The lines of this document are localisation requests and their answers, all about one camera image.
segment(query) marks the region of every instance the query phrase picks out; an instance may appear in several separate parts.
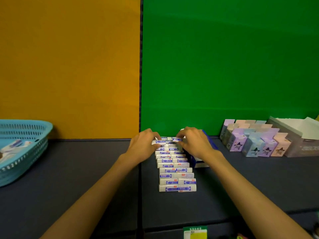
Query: orange wall panel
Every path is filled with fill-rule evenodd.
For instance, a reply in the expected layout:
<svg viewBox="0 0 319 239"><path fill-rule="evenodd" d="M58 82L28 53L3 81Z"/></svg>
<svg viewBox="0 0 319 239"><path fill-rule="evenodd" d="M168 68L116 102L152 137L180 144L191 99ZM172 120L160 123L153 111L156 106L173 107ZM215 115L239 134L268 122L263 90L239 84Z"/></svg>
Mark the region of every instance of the orange wall panel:
<svg viewBox="0 0 319 239"><path fill-rule="evenodd" d="M0 118L66 139L139 127L140 0L0 0Z"/></svg>

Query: forearm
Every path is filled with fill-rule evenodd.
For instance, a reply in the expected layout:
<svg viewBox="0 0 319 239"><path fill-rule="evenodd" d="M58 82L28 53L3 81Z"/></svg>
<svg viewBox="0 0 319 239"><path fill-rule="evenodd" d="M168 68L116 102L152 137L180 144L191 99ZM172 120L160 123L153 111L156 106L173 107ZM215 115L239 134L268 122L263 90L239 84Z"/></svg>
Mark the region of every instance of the forearm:
<svg viewBox="0 0 319 239"><path fill-rule="evenodd" d="M82 195L41 239L87 239L91 236L121 181L133 168L121 155L112 168Z"/></svg>
<svg viewBox="0 0 319 239"><path fill-rule="evenodd" d="M205 159L257 239L311 238L229 164L219 151Z"/></svg>

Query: light blue basket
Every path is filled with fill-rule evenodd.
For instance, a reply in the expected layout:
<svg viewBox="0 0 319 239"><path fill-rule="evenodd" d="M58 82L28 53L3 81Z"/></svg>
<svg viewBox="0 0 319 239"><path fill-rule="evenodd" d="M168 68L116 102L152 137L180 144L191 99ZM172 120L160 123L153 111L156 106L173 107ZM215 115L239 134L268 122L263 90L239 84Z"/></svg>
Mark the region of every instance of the light blue basket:
<svg viewBox="0 0 319 239"><path fill-rule="evenodd" d="M0 163L0 187L21 175L41 156L48 147L47 135L53 125L36 120L0 120L0 148L21 139L32 143L14 157Z"/></svg>

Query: green wall panel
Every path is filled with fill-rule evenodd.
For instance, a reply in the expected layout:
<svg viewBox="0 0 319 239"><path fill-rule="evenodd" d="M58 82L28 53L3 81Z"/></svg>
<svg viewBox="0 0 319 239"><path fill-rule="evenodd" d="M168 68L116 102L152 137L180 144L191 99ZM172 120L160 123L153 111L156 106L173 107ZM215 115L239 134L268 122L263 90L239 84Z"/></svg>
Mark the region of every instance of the green wall panel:
<svg viewBox="0 0 319 239"><path fill-rule="evenodd" d="M319 113L319 0L144 0L141 129Z"/></svg>

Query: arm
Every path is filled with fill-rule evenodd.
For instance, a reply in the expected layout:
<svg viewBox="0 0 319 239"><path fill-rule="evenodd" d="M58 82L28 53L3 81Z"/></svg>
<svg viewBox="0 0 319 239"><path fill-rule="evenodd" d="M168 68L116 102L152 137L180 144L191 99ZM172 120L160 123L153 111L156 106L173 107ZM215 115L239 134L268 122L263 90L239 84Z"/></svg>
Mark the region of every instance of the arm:
<svg viewBox="0 0 319 239"><path fill-rule="evenodd" d="M88 239L121 181L140 162L160 147L152 140L161 137L147 129L136 135L126 153L122 154L112 168L82 195L41 237L41 239Z"/></svg>
<svg viewBox="0 0 319 239"><path fill-rule="evenodd" d="M257 239L311 239L304 229L229 164L220 151L214 150L201 130L186 127L177 136L186 136L187 142L180 145L205 161L216 173Z"/></svg>

